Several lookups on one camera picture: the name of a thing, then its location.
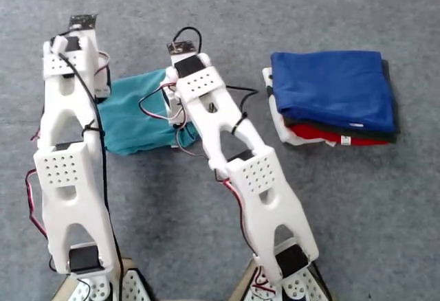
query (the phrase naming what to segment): clothing label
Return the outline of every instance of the clothing label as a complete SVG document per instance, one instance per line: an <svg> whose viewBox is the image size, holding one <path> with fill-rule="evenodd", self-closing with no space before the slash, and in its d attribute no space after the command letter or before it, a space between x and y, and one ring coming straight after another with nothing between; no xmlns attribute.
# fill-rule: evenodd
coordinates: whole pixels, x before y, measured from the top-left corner
<svg viewBox="0 0 440 301"><path fill-rule="evenodd" d="M351 145L351 137L341 136L341 145Z"/></svg>

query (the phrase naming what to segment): red folded shirt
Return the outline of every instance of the red folded shirt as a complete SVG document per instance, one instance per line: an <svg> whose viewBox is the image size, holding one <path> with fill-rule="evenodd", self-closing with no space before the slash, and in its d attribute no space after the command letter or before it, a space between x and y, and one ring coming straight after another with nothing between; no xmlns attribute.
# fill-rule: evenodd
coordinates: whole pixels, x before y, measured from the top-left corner
<svg viewBox="0 0 440 301"><path fill-rule="evenodd" d="M342 145L385 145L389 144L385 141L368 140L357 137L343 136L331 131L321 131L316 127L309 126L308 124L295 124L288 127L297 136L306 140L312 140L314 138L322 138L330 142L336 142Z"/></svg>

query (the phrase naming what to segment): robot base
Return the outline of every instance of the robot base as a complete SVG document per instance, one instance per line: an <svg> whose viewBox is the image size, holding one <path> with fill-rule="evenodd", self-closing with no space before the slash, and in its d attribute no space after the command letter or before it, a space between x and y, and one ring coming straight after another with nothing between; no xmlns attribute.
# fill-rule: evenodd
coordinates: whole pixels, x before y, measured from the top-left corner
<svg viewBox="0 0 440 301"><path fill-rule="evenodd" d="M124 258L123 262L124 280L122 281L122 297L124 301L152 301L150 297L152 295L151 291L148 286L145 286L143 278L138 274L133 261L129 258ZM102 297L100 297L100 288L102 287L93 284L89 286L67 277L52 298L52 301L117 301L112 300L111 296L102 300Z"/></svg>
<svg viewBox="0 0 440 301"><path fill-rule="evenodd" d="M308 269L300 270L297 274L284 279L283 287L279 288L270 283L256 287L258 276L259 269L252 261L228 301L329 301L315 276Z"/></svg>

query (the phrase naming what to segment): black wire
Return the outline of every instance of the black wire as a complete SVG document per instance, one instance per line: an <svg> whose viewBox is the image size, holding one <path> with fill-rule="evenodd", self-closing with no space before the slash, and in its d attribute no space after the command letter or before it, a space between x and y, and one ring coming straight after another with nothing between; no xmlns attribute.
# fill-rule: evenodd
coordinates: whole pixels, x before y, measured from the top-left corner
<svg viewBox="0 0 440 301"><path fill-rule="evenodd" d="M53 272L57 272L56 269L52 266L52 260L54 259L53 256L50 257L49 259L49 269Z"/></svg>
<svg viewBox="0 0 440 301"><path fill-rule="evenodd" d="M243 96L243 98L241 98L240 105L239 105L241 112L243 112L243 108L245 106L246 100L248 100L249 97L251 97L259 92L258 90L254 89L254 88L240 87L240 86L226 85L226 88L233 89L233 90L249 91L249 93L247 93L246 95Z"/></svg>
<svg viewBox="0 0 440 301"><path fill-rule="evenodd" d="M95 98L90 93L89 88L87 88L87 85L85 84L83 78L78 73L78 70L69 61L69 59L66 56L64 56L62 53L59 53L58 55L67 64L67 66L71 68L74 75L78 78L80 84L82 85L82 87L84 88L84 91L87 94L87 97L90 99L91 105L92 105L93 110L95 112L96 122L98 123L98 129L100 130L100 137L99 138L100 138L101 155L102 155L102 188L103 188L103 192L104 192L104 195L103 195L104 205L105 205L107 212L109 213L109 216L110 216L109 198L108 198L108 190L107 190L107 154L105 152L104 137L102 135L102 132L104 131L104 129L102 128L102 121L101 121L101 117L99 114L98 105L96 104ZM122 301L122 277L124 275L124 263L122 262L121 251L119 248L118 240L116 239L116 236L115 236L115 232L113 231L113 226L111 229L113 232L113 239L115 241L116 254L118 255L119 266L121 269L120 277L119 277L119 301Z"/></svg>
<svg viewBox="0 0 440 301"><path fill-rule="evenodd" d="M177 38L180 36L180 34L182 34L182 33L183 33L184 31L186 31L186 30L192 30L192 31L196 32L197 35L199 36L199 49L198 49L198 53L200 54L200 53L201 53L201 33L200 33L200 31L199 31L197 28L195 28L195 27L193 27L193 26L186 26L186 27L181 28L181 29L176 33L176 35L174 35L173 43L176 42L176 40L177 40Z"/></svg>
<svg viewBox="0 0 440 301"><path fill-rule="evenodd" d="M142 97L139 102L137 103L137 105L139 106L140 110L143 111L144 108L142 107L142 103L143 101L145 101L147 98L149 98L150 96L154 95L155 93L157 93L158 91L162 90L160 87L157 88L156 90L152 91L151 93L149 93L147 96Z"/></svg>
<svg viewBox="0 0 440 301"><path fill-rule="evenodd" d="M313 265L313 268L315 269L316 275L318 276L318 279L320 280L320 284L321 284L322 288L324 289L324 292L327 295L327 299L329 299L329 301L333 301L333 298L331 297L330 290L327 287L327 284L325 283L324 278L322 278L321 271L319 271L318 265L314 261L311 263L311 265Z"/></svg>
<svg viewBox="0 0 440 301"><path fill-rule="evenodd" d="M50 259L49 259L49 269L51 269L53 272L57 272L55 270L55 268L52 266L52 260L53 260L53 257L51 256ZM89 296L90 296L90 293L91 293L91 286L90 286L90 284L87 284L84 280L81 280L81 279L77 279L77 281L78 282L82 282L84 285L87 285L87 287L89 287L89 291L87 292L87 296L84 298L84 300L87 300L89 298Z"/></svg>
<svg viewBox="0 0 440 301"><path fill-rule="evenodd" d="M84 298L84 300L88 300L89 296L90 296L90 292L91 292L91 286L90 284L87 284L84 280L81 279L77 279L78 282L82 282L83 284L87 285L89 287L89 292L87 293L86 297Z"/></svg>

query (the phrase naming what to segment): cable tie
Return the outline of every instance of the cable tie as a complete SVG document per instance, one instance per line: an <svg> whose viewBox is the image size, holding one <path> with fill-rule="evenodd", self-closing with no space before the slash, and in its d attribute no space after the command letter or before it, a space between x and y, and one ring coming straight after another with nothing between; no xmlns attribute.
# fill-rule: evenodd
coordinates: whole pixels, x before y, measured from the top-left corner
<svg viewBox="0 0 440 301"><path fill-rule="evenodd" d="M237 129L237 127L240 125L240 123L242 123L243 122L243 120L244 119L246 119L248 117L248 114L246 113L246 112L243 112L242 114L241 114L241 118L240 118L240 120L239 121L237 121L237 123L235 124L235 126L234 126L234 128L232 129L232 131L231 131L231 134L235 134L235 131L236 131L236 129Z"/></svg>

